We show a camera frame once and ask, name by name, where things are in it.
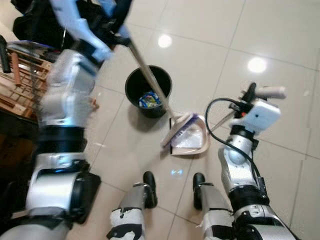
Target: white robot part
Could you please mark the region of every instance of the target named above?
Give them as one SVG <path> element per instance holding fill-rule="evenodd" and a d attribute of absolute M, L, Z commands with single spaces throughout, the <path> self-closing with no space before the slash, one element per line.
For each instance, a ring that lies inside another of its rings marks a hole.
<path fill-rule="evenodd" d="M 92 57 L 98 62 L 110 59 L 112 51 L 92 33 L 87 20 L 80 17 L 76 1 L 50 0 L 56 19 L 76 40 L 83 40 L 95 47 Z"/>
<path fill-rule="evenodd" d="M 281 116 L 280 109 L 265 100 L 258 99 L 252 102 L 252 109 L 242 118 L 233 118 L 229 126 L 244 126 L 246 130 L 259 134 L 269 128 Z"/>

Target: broom handle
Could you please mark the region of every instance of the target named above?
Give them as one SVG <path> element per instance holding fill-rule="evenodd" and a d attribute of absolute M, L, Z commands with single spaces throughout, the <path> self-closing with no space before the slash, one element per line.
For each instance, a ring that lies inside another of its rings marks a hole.
<path fill-rule="evenodd" d="M 155 78 L 154 74 L 152 73 L 150 67 L 145 64 L 145 62 L 144 62 L 143 58 L 141 57 L 136 45 L 133 43 L 132 40 L 131 40 L 131 42 L 129 44 L 129 49 L 131 50 L 132 55 L 134 56 L 134 58 L 136 59 L 136 61 L 140 65 L 141 71 L 142 71 L 146 81 L 149 83 L 149 85 L 151 86 L 153 91 L 158 95 L 160 101 L 164 105 L 165 110 L 167 110 L 169 112 L 171 118 L 173 118 L 173 121 L 176 123 L 177 119 L 175 117 L 174 112 L 172 111 L 172 109 L 169 106 L 168 100 L 167 100 L 166 96 L 164 95 L 164 92 L 162 91 L 161 87 L 159 86 L 158 81 L 156 80 L 156 78 Z"/>

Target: white dustpan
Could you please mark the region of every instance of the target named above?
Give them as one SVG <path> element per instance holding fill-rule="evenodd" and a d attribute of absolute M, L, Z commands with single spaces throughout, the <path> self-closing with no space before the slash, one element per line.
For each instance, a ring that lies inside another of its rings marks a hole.
<path fill-rule="evenodd" d="M 195 155 L 205 152 L 210 146 L 205 118 L 198 116 L 198 120 L 191 125 L 181 136 L 171 143 L 171 154 Z"/>

